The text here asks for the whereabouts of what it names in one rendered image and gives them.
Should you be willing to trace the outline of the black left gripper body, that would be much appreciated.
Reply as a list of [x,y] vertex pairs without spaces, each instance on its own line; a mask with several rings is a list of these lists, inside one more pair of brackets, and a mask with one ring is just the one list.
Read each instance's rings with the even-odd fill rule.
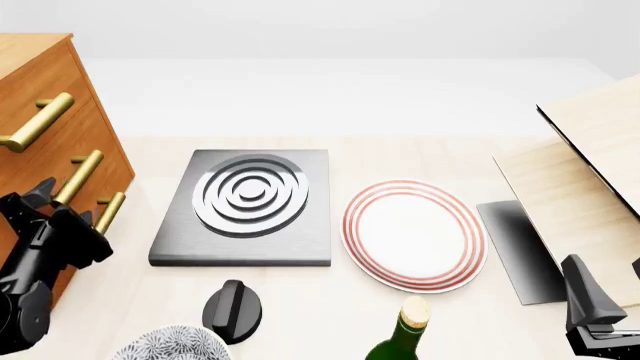
[[84,269],[113,254],[108,240],[86,220],[88,212],[77,213],[69,206],[58,206],[52,215],[31,207],[13,192],[0,198],[0,214],[18,239],[5,263],[15,265],[24,251],[43,250],[59,261]]

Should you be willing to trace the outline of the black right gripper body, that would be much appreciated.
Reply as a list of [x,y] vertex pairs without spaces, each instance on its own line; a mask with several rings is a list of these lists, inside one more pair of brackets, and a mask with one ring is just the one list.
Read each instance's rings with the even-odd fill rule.
[[640,357],[640,330],[616,330],[622,317],[580,324],[566,320],[566,338],[575,356]]

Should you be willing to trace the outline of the wooden cabinet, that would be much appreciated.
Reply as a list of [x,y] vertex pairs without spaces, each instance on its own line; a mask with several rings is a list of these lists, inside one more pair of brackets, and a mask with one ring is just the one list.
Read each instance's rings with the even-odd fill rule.
[[[9,74],[23,67],[24,65],[31,65],[33,60],[38,56],[44,55],[47,51],[53,50],[60,45],[67,45],[70,53],[74,56],[75,61],[80,69],[89,90],[93,96],[94,103],[101,116],[104,118],[106,125],[112,131],[114,137],[117,137],[107,114],[101,104],[101,101],[92,85],[88,74],[81,62],[81,59],[76,52],[74,44],[71,41],[72,36],[67,33],[38,33],[38,34],[18,34],[18,33],[0,33],[0,80],[3,80]],[[121,146],[120,141],[119,148],[122,154],[126,157],[131,172],[134,173],[133,168]]]

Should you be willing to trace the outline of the pale wood microwave oven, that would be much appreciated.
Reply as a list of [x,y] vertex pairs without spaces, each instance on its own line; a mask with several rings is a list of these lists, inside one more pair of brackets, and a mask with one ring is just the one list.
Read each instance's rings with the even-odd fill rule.
[[640,308],[640,74],[537,111],[556,135],[494,161],[555,262],[576,254]]

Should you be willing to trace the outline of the patterned grey white bowl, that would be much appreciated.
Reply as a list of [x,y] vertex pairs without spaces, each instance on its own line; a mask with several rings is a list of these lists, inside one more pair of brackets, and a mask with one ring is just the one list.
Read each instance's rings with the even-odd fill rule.
[[111,360],[234,360],[227,344],[209,329],[172,325],[147,332]]

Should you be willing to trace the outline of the flat black stove plate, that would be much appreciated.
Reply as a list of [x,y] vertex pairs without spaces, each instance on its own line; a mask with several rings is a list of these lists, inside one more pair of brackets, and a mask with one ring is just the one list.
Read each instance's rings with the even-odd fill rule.
[[151,266],[330,266],[325,149],[197,149]]

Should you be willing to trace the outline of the round black stove knob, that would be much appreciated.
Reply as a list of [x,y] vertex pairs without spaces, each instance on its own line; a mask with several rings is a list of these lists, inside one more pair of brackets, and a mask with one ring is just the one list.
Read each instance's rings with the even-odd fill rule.
[[259,296],[242,281],[227,280],[206,302],[202,325],[218,335],[227,345],[250,338],[262,320]]

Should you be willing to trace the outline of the white plate with red rings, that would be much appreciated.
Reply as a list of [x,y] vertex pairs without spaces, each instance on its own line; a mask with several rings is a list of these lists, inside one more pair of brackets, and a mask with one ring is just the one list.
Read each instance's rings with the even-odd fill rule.
[[358,191],[340,222],[345,251],[376,281],[408,293],[446,293],[482,271],[489,246],[481,221],[454,194],[395,179]]

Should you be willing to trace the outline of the green bottle with cork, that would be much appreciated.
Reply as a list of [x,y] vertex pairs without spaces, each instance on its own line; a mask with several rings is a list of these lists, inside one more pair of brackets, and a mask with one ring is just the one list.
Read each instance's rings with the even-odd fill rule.
[[410,296],[400,308],[391,338],[373,347],[365,360],[418,360],[416,350],[432,310],[420,296]]

